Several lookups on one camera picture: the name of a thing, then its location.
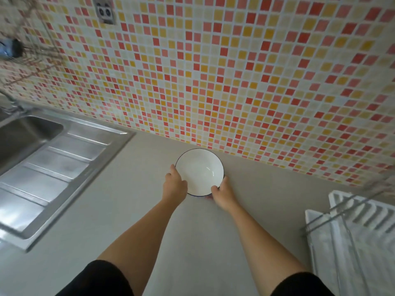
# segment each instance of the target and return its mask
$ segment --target countertop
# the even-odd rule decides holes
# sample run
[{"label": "countertop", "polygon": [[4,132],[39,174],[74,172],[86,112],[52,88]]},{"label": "countertop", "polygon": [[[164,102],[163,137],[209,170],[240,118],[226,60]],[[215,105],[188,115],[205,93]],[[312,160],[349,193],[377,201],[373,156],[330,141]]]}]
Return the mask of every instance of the countertop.
[{"label": "countertop", "polygon": [[[55,295],[161,198],[169,166],[194,145],[137,132],[28,253],[0,243],[0,295]],[[305,209],[344,185],[215,151],[240,203],[309,266]],[[213,201],[176,209],[144,295],[257,295],[237,231]]]}]

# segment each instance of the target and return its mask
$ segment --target person's left hand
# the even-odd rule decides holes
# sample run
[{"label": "person's left hand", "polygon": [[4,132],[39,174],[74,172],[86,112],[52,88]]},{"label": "person's left hand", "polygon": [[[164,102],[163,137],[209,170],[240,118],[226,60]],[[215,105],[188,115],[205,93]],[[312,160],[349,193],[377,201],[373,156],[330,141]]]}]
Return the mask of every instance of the person's left hand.
[{"label": "person's left hand", "polygon": [[168,200],[176,205],[182,203],[188,192],[188,183],[181,179],[174,164],[170,166],[170,173],[166,174],[166,181],[163,184],[162,200]]}]

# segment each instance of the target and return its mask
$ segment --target forearm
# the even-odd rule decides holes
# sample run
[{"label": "forearm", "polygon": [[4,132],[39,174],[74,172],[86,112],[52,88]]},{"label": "forearm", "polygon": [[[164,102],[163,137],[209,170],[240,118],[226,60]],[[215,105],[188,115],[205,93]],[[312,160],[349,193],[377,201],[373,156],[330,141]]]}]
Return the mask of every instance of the forearm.
[{"label": "forearm", "polygon": [[151,276],[166,226],[178,204],[161,200],[143,218],[119,236],[99,257],[116,265],[136,296]]},{"label": "forearm", "polygon": [[270,295],[288,276],[306,271],[298,259],[240,205],[235,205],[230,214],[239,231],[252,277],[261,296]]}]

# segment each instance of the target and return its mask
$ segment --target faucet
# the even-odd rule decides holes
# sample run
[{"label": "faucet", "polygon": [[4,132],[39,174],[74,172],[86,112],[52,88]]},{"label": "faucet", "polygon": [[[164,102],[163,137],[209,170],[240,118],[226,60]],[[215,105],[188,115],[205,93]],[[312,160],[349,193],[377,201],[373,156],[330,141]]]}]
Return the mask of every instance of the faucet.
[{"label": "faucet", "polygon": [[5,113],[13,114],[17,111],[19,111],[19,112],[25,111],[25,109],[23,109],[21,104],[19,104],[19,101],[16,98],[14,98],[11,94],[7,93],[6,91],[4,91],[1,88],[0,88],[0,94],[3,94],[8,99],[8,101],[11,103],[11,106],[12,106],[11,108],[0,107]]}]

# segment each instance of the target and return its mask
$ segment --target bowl rim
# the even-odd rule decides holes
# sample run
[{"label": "bowl rim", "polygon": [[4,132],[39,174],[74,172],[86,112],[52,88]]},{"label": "bowl rim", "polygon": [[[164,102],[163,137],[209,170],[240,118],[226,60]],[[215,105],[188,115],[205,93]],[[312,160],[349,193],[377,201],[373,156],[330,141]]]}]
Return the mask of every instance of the bowl rim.
[{"label": "bowl rim", "polygon": [[[191,148],[191,149],[188,149],[187,151],[183,152],[183,153],[181,154],[181,156],[178,157],[176,163],[174,164],[174,167],[177,168],[177,162],[178,162],[178,160],[182,157],[183,154],[185,154],[185,153],[187,153],[187,152],[189,152],[189,151],[192,151],[192,150],[194,150],[194,149],[202,149],[202,150],[209,151],[210,153],[214,154],[212,151],[210,151],[209,149],[206,149],[206,148]],[[221,159],[220,159],[216,154],[214,154],[214,155],[215,155],[215,156],[218,158],[218,160],[220,160],[220,162],[221,162],[222,170],[224,171],[224,175],[223,175],[222,178],[224,178],[224,177],[225,177],[224,164],[222,163]],[[209,194],[206,194],[206,195],[193,195],[193,194],[190,194],[190,193],[187,192],[186,194],[189,194],[189,195],[195,196],[195,197],[205,197],[205,196],[211,195],[212,193],[209,193]]]}]

